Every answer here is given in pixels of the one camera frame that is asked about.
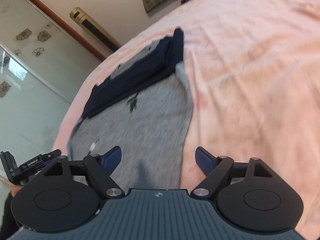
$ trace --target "black circular pad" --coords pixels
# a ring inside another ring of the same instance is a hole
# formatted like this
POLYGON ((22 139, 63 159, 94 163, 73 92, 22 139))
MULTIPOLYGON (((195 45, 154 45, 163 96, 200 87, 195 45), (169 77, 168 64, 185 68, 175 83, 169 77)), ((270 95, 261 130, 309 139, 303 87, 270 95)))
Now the black circular pad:
POLYGON ((286 183, 259 178, 244 180, 222 189, 217 208, 232 224, 257 233, 295 228, 303 203, 286 183))
POLYGON ((268 211, 276 209, 281 203, 281 198, 272 191, 256 189, 244 195, 244 202, 253 209, 268 211))
POLYGON ((49 189, 40 192, 35 197, 38 208, 46 211, 56 211, 67 207, 72 200, 70 193, 60 189, 49 189))
POLYGON ((37 175, 11 203, 18 223, 43 233, 79 227, 92 218, 98 208, 99 198, 93 189, 64 176, 37 175))

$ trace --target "person's hand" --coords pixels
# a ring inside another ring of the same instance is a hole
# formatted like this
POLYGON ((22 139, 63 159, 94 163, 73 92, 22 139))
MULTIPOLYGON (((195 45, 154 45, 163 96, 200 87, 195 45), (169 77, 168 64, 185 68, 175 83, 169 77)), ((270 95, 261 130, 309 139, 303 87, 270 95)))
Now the person's hand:
POLYGON ((19 190, 22 189, 22 188, 23 188, 23 186, 18 186, 18 185, 12 186, 11 187, 11 195, 12 195, 12 197, 14 197, 19 192, 19 190))

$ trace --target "gray cloth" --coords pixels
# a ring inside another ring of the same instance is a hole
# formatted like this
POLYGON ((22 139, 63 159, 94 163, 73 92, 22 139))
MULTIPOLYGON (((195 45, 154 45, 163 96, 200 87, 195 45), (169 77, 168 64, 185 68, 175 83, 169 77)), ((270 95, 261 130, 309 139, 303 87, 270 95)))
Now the gray cloth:
MULTIPOLYGON (((111 78, 151 52, 156 45, 157 42, 153 42, 121 64, 111 78)), ((192 108, 188 78, 183 62, 180 62, 169 78, 91 119, 82 120, 69 141, 73 159, 83 159, 98 138, 93 150, 95 154, 103 155, 114 146, 121 147, 122 160, 111 177, 125 192, 129 188, 178 188, 192 108)))

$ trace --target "metal screw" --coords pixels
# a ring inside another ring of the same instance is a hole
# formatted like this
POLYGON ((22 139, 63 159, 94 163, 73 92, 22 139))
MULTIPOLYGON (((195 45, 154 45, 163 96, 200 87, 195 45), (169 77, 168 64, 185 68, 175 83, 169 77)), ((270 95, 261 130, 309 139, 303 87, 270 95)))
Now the metal screw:
POLYGON ((205 189, 205 188, 197 188, 193 191, 193 193, 199 197, 204 197, 209 195, 209 190, 205 189))
POLYGON ((121 195, 122 191, 118 188, 110 188, 106 191, 106 194, 110 197, 117 197, 121 195))

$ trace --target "pink blanket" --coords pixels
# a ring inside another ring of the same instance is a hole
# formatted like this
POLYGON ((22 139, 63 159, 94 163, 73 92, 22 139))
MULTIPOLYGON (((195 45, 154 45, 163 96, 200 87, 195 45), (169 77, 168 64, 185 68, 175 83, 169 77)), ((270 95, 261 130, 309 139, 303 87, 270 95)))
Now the pink blanket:
POLYGON ((184 61, 194 100, 181 188, 204 177, 203 146, 237 162, 262 158, 302 197, 297 231, 320 236, 320 0, 194 0, 112 54, 86 79, 54 148, 70 132, 94 84, 152 40, 185 33, 184 61))

